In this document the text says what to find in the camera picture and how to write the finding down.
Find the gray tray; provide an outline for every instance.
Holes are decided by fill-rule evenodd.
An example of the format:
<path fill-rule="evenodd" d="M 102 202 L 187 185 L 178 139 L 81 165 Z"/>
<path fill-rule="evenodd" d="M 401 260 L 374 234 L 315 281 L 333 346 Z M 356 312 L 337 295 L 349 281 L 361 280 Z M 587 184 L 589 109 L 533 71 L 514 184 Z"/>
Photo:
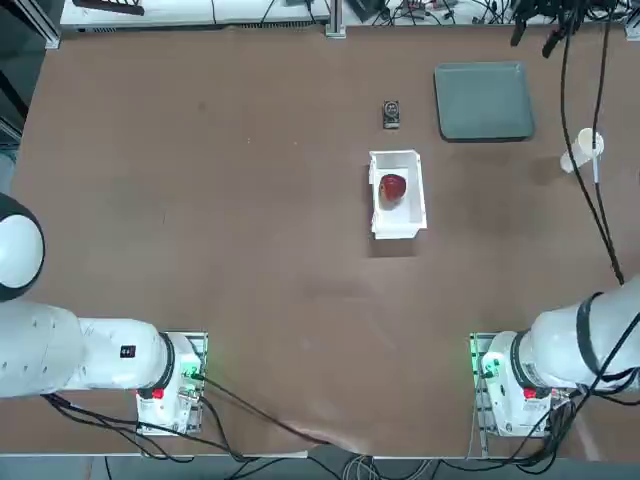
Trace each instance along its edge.
<path fill-rule="evenodd" d="M 452 142 L 509 142 L 533 136 L 524 65 L 448 63 L 434 74 L 440 133 Z"/>

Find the red apple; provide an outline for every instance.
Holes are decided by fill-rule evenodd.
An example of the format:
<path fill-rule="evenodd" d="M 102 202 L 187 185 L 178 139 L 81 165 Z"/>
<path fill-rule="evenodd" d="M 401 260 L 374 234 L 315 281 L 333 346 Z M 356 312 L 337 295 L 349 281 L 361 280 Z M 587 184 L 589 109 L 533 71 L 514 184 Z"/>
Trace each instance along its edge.
<path fill-rule="evenodd" d="M 406 191 L 407 181 L 400 175 L 390 173 L 380 179 L 380 196 L 387 202 L 399 201 Z"/>

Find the white cup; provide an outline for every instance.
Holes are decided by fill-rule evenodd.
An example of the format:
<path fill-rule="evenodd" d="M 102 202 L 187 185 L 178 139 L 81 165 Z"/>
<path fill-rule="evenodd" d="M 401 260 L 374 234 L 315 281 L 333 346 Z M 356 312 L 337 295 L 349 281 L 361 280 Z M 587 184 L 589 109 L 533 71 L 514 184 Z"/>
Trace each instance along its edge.
<path fill-rule="evenodd" d="M 598 132 L 596 132 L 596 149 L 593 150 L 591 148 L 593 142 L 592 132 L 593 129 L 591 128 L 583 128 L 573 142 L 571 150 L 573 151 L 573 158 L 578 167 L 599 157 L 604 151 L 604 139 Z M 560 158 L 560 166 L 567 173 L 573 172 L 573 164 L 571 163 L 569 152 L 565 152 Z"/>

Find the brown table surface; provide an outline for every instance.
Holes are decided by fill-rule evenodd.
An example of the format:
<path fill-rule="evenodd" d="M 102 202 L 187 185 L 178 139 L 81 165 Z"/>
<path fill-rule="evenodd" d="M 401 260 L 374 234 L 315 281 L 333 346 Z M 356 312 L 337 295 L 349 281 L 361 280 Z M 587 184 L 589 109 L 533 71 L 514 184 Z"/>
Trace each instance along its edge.
<path fill-rule="evenodd" d="M 592 121 L 601 33 L 584 28 L 572 43 L 572 137 Z M 28 297 L 80 316 L 206 330 L 211 375 L 347 449 L 464 456 L 469 333 L 526 328 L 543 310 L 615 285 L 578 186 L 559 168 L 562 52 L 542 57 L 546 30 L 529 29 L 518 48 L 510 35 L 361 28 L 346 41 L 318 30 L 66 40 L 47 53 L 14 181 L 48 242 Z M 602 177 L 628 276 L 640 268 L 637 58 L 615 29 Z M 502 60 L 526 62 L 535 137 L 443 141 L 434 67 Z M 385 99 L 400 101 L 397 131 L 382 129 Z M 366 168 L 376 149 L 422 156 L 429 229 L 409 244 L 370 240 Z M 71 397 L 135 414 L 131 392 Z M 242 451 L 308 446 L 211 398 Z M 636 411 L 600 400 L 585 410 L 563 454 L 638 459 Z M 38 398 L 4 400 L 0 412 L 3 452 L 133 450 Z M 209 420 L 204 436 L 217 438 Z M 512 445 L 492 439 L 491 453 Z"/>

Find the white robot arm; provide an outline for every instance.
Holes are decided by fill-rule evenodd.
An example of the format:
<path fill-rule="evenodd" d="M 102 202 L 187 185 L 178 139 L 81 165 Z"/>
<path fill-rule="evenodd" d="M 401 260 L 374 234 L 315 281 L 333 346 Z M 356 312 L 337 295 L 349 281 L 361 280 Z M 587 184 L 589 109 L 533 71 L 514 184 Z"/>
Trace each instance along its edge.
<path fill-rule="evenodd" d="M 544 312 L 526 332 L 501 332 L 482 358 L 498 433 L 527 436 L 551 408 L 554 389 L 595 381 L 602 364 L 640 312 L 640 276 L 611 292 Z M 598 390 L 637 388 L 640 331 L 627 338 Z"/>
<path fill-rule="evenodd" d="M 186 335 L 132 319 L 79 319 L 16 299 L 35 283 L 44 254 L 35 216 L 0 194 L 0 398 L 136 389 L 140 421 L 181 433 L 199 424 L 197 385 L 188 374 L 202 373 L 203 358 Z"/>

